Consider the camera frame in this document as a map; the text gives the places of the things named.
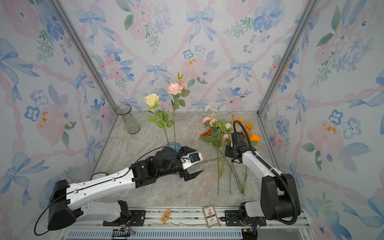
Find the yellow rose stem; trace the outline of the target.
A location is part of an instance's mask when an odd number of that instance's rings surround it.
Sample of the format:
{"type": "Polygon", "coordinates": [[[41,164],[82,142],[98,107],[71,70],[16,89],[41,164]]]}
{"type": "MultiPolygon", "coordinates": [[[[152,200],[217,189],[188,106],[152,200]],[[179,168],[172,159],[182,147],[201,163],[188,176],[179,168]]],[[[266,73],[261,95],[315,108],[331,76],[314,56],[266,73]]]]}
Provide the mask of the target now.
{"type": "Polygon", "coordinates": [[[151,113],[150,117],[146,118],[148,123],[154,123],[158,128],[162,129],[165,133],[167,144],[170,144],[167,130],[174,126],[174,121],[169,117],[165,110],[159,109],[160,96],[150,94],[144,97],[145,103],[148,105],[147,112],[151,113]]]}

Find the pink rose stem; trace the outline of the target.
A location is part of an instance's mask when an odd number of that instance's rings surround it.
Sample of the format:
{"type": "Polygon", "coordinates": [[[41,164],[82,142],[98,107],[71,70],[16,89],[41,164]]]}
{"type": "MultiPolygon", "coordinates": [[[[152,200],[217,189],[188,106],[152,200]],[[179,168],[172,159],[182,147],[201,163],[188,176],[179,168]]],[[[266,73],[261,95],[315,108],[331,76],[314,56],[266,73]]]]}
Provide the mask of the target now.
{"type": "Polygon", "coordinates": [[[173,84],[169,84],[167,87],[167,93],[172,97],[172,121],[173,125],[173,134],[174,134],[174,142],[176,143],[176,110],[180,108],[180,106],[185,107],[186,103],[182,98],[185,98],[189,95],[190,90],[188,90],[187,83],[183,80],[184,75],[182,73],[177,74],[177,82],[173,84]]]}

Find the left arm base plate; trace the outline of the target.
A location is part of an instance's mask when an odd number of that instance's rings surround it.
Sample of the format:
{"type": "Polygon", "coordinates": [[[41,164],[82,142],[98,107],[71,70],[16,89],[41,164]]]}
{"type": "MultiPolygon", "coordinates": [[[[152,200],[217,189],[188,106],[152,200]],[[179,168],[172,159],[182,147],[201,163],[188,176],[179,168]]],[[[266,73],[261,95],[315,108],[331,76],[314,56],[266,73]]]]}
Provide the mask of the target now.
{"type": "Polygon", "coordinates": [[[133,210],[129,211],[127,216],[119,217],[113,222],[103,222],[104,227],[123,227],[123,226],[133,226],[133,227],[143,227],[146,217],[145,210],[133,210]]]}

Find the blue purple glass vase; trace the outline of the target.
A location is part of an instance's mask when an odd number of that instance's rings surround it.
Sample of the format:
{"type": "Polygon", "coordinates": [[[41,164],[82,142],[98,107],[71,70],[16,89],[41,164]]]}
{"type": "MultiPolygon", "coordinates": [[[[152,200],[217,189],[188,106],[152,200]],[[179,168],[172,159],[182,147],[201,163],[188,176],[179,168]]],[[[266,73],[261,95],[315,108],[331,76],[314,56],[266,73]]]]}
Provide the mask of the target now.
{"type": "Polygon", "coordinates": [[[178,153],[182,148],[182,145],[176,142],[170,142],[167,144],[167,147],[174,149],[178,153]]]}

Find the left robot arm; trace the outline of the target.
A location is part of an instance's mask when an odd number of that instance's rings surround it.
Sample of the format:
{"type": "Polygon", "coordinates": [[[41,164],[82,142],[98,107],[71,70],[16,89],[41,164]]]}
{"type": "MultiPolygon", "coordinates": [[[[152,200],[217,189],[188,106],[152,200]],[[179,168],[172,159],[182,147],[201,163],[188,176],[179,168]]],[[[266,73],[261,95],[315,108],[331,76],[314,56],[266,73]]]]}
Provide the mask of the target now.
{"type": "Polygon", "coordinates": [[[203,160],[201,153],[189,147],[176,151],[170,147],[157,148],[154,156],[143,156],[130,167],[95,180],[69,184],[55,183],[48,206],[48,230],[67,228],[76,221],[102,220],[107,227],[123,226],[131,220],[126,201],[98,203],[113,193],[154,184],[158,178],[178,174],[184,181],[196,178],[188,168],[203,160]]]}

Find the white rose bud stem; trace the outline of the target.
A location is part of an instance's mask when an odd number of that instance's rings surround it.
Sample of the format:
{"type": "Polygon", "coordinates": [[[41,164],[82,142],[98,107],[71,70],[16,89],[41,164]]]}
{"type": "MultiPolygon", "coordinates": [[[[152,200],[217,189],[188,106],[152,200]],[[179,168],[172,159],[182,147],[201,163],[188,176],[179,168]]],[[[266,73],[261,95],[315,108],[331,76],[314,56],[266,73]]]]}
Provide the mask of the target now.
{"type": "MultiPolygon", "coordinates": [[[[228,134],[230,134],[230,133],[232,132],[232,130],[233,130],[233,125],[232,125],[230,122],[226,122],[226,123],[224,124],[224,128],[225,128],[226,132],[227,132],[228,134]]],[[[232,169],[233,169],[234,176],[235,176],[236,182],[237,182],[237,184],[238,184],[240,193],[243,194],[243,193],[244,193],[244,192],[243,192],[243,187],[242,187],[242,184],[241,184],[241,182],[240,182],[239,176],[238,176],[238,174],[237,174],[237,172],[236,172],[236,170],[235,170],[234,164],[232,164],[232,165],[233,165],[233,166],[232,166],[232,169]]]]}

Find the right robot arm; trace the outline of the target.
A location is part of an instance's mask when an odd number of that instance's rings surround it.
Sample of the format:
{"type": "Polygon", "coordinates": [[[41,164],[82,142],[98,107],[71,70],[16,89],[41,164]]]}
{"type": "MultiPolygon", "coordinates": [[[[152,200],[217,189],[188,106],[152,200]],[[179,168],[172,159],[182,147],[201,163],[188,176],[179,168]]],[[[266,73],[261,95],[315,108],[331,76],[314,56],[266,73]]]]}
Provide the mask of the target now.
{"type": "Polygon", "coordinates": [[[267,221],[277,221],[293,225],[301,214],[296,181],[290,174],[267,163],[251,145],[249,137],[243,133],[232,134],[232,143],[226,146],[225,156],[238,160],[257,177],[261,187],[260,199],[241,203],[236,217],[224,221],[239,221],[246,228],[242,230],[244,240],[256,240],[258,229],[265,227],[267,221]]]}

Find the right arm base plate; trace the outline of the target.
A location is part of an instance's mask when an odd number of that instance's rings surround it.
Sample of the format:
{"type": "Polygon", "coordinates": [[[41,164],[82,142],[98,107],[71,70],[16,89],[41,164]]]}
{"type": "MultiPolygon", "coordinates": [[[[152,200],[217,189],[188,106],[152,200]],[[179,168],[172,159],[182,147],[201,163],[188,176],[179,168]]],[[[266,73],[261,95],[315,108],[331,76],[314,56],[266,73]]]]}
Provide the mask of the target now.
{"type": "Polygon", "coordinates": [[[245,227],[250,224],[249,220],[246,220],[246,216],[244,211],[225,210],[221,221],[224,222],[227,227],[245,227]]]}

